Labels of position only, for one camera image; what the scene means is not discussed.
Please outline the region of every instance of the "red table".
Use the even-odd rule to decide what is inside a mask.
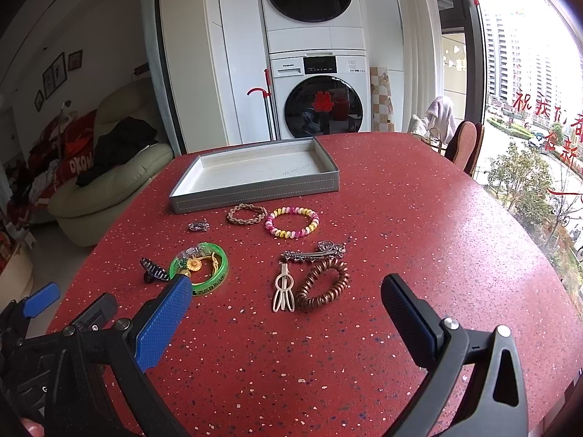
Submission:
[[[320,140],[340,168],[340,192],[261,203],[268,210],[303,205],[318,211],[313,234],[276,239],[262,225],[227,223],[227,208],[174,215],[168,195],[195,157],[182,156],[97,245],[51,329],[62,329],[106,291],[118,299],[117,317],[131,317],[164,286],[144,284],[142,256],[168,265],[188,246],[217,243],[228,255],[227,281],[193,298],[167,353],[148,371],[170,410],[192,435],[376,436],[424,376],[380,300],[383,277],[399,273],[441,316],[466,328],[512,328],[535,426],[582,366],[583,327],[543,254],[478,184],[411,136]],[[293,217],[294,226],[305,220]],[[203,218],[209,232],[187,232],[187,223]],[[320,310],[274,314],[280,253],[314,251],[323,239],[349,242],[352,286]],[[291,265],[296,283],[305,270]],[[453,404],[462,388],[460,380]],[[440,428],[453,417],[452,403]]]

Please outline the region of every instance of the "screw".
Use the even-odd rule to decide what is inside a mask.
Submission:
[[[450,330],[457,330],[459,328],[459,322],[451,317],[443,319],[443,325]]]
[[[129,327],[130,324],[130,320],[129,319],[119,319],[116,320],[116,323],[113,325],[117,330],[125,330]]]
[[[63,335],[65,335],[65,337],[71,337],[71,335],[74,333],[75,333],[74,325],[68,325],[65,328],[63,328]]]
[[[509,328],[508,328],[506,325],[498,325],[498,326],[496,327],[496,331],[497,331],[497,332],[498,332],[500,335],[502,335],[503,337],[506,337],[506,338],[507,338],[507,337],[509,337],[509,336],[510,336],[510,334],[511,334],[511,331],[510,331],[510,329],[509,329]]]

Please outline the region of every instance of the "green bangle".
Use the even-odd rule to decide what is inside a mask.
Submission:
[[[203,283],[192,284],[192,295],[200,296],[207,294],[215,290],[220,286],[228,273],[228,260],[227,255],[224,250],[214,243],[199,243],[194,248],[189,248],[186,251],[181,252],[176,258],[170,263],[170,268],[168,269],[168,275],[172,279],[179,271],[186,268],[186,262],[190,258],[200,258],[203,256],[209,256],[214,253],[220,257],[220,266],[215,274],[211,276],[210,279]]]

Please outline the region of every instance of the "brown spiral hair tie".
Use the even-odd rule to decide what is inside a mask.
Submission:
[[[243,220],[235,218],[232,215],[239,210],[251,210],[256,212],[258,215],[256,217],[250,218],[249,220]],[[255,223],[261,222],[267,216],[267,210],[263,207],[256,207],[253,204],[239,204],[237,207],[233,207],[228,211],[227,220],[235,225],[254,225]]]
[[[328,269],[335,269],[338,271],[337,281],[324,294],[316,297],[308,297],[308,293],[318,279],[318,276]],[[337,258],[327,258],[314,265],[311,268],[310,273],[308,273],[308,276],[306,276],[305,283],[296,293],[296,303],[298,307],[301,309],[314,309],[332,302],[334,299],[338,299],[338,296],[342,294],[342,291],[348,286],[348,280],[351,278],[351,275],[348,274],[347,271],[348,268],[346,263],[343,263]]]

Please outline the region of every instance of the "washing machine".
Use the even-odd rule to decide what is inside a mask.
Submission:
[[[269,53],[364,50],[359,0],[262,0]]]
[[[363,52],[271,60],[279,139],[370,131]]]

